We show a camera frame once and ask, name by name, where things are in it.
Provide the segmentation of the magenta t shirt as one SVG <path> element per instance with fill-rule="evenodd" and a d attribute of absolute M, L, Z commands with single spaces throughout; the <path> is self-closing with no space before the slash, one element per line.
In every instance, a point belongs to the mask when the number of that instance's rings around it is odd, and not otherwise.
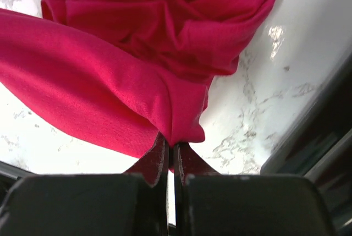
<path fill-rule="evenodd" d="M 276 0 L 42 0 L 42 17 L 1 10 L 1 83 L 78 139 L 139 158 L 158 134 L 203 142 L 215 76 Z"/>

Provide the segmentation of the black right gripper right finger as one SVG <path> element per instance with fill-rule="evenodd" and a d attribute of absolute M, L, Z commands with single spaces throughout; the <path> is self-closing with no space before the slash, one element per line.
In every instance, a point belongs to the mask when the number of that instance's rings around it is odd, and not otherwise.
<path fill-rule="evenodd" d="M 315 186 L 297 175 L 222 175 L 173 147 L 177 235 L 333 235 Z"/>

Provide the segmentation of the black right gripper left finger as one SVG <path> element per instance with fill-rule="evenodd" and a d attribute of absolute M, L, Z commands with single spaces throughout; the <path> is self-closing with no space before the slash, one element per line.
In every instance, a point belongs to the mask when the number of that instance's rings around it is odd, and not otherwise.
<path fill-rule="evenodd" d="M 169 146 L 121 174 L 34 174 L 1 164 L 1 235 L 167 235 Z"/>

